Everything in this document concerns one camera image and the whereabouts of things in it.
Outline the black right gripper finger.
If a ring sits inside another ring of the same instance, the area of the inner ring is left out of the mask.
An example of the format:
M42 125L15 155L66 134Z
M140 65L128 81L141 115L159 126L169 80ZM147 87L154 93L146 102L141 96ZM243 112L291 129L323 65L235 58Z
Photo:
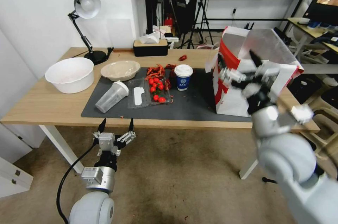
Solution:
M262 59L252 50L249 50L250 57L256 66L255 76L262 76L262 78L277 77L279 68L271 68L263 64Z
M249 62L242 68L233 69L227 67L223 55L218 53L218 78L224 84L250 84L254 82L256 67Z

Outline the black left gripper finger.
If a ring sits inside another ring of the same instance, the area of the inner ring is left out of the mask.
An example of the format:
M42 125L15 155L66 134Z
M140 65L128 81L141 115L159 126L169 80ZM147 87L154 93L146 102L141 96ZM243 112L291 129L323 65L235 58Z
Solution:
M100 137L100 135L104 132L105 125L106 125L106 118L104 118L104 120L100 123L97 131L93 132L94 139L98 139Z
M125 147L136 138L134 132L134 121L133 118L130 120L128 131L117 139L117 147Z

